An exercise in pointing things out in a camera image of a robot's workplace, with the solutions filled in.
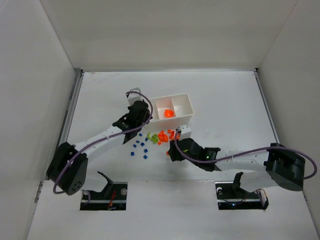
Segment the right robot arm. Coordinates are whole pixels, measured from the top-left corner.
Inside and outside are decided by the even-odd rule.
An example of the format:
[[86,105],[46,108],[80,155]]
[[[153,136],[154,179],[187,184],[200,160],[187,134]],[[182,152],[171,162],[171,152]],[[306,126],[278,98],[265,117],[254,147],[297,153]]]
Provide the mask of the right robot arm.
[[206,172],[236,170],[234,188],[249,193],[273,186],[296,192],[303,190],[306,160],[278,143],[241,154],[218,147],[202,147],[192,138],[185,138],[171,140],[167,153],[173,162],[188,160]]

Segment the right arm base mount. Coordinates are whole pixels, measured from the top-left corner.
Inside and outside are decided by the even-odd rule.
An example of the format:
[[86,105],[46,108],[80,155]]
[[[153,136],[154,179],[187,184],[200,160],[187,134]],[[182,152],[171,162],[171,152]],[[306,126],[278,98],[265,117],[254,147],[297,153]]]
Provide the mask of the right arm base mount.
[[233,181],[215,183],[217,206],[219,210],[263,210],[269,207],[269,199],[264,189],[248,192],[240,188],[243,172],[235,175]]

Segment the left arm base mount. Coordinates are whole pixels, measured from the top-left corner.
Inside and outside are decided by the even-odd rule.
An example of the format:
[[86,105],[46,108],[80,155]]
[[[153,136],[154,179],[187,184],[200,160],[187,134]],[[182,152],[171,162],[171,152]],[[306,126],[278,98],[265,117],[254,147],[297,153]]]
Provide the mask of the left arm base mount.
[[101,191],[84,190],[81,196],[81,211],[125,211],[127,208],[127,182],[114,182],[101,171],[106,184]]

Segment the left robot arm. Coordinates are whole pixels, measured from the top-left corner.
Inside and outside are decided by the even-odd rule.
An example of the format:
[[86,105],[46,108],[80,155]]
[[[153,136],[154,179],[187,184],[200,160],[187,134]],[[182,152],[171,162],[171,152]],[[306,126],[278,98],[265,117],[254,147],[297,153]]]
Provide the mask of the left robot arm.
[[88,164],[135,138],[149,123],[153,110],[150,100],[136,100],[128,107],[128,113],[107,130],[80,143],[66,141],[60,144],[46,171],[48,179],[54,182],[53,193],[71,196],[81,190],[86,181]]

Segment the orange dome lego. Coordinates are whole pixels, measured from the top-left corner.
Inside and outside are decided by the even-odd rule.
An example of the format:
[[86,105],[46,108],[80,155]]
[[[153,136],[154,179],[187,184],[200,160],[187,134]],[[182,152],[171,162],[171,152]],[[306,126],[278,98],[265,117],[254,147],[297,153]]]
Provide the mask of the orange dome lego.
[[172,118],[174,117],[175,113],[171,109],[164,110],[164,117],[165,118]]
[[164,134],[164,133],[161,133],[158,136],[158,138],[159,138],[159,141],[162,142],[162,143],[167,143],[168,140],[169,140],[168,136],[166,134]]

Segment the white divided plastic container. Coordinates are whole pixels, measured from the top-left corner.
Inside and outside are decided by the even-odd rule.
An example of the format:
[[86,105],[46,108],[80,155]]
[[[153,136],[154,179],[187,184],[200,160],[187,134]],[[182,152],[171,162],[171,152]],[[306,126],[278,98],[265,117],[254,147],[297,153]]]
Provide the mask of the white divided plastic container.
[[175,129],[188,124],[194,111],[188,94],[176,94],[150,99],[153,106],[152,119],[146,128],[151,131]]

